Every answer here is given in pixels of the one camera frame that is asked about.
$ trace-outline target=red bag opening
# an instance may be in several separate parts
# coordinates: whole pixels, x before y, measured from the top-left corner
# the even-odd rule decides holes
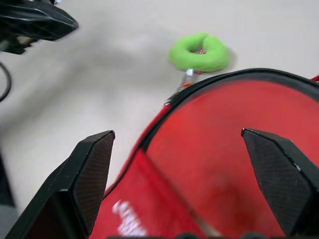
[[[123,219],[112,212],[123,202],[139,219],[135,227],[149,236],[189,231],[203,236],[197,217],[226,236],[251,231],[282,236],[241,129],[288,138],[318,165],[318,101],[318,84],[268,69],[224,74],[186,88],[142,134],[107,190],[91,238],[123,235]]]

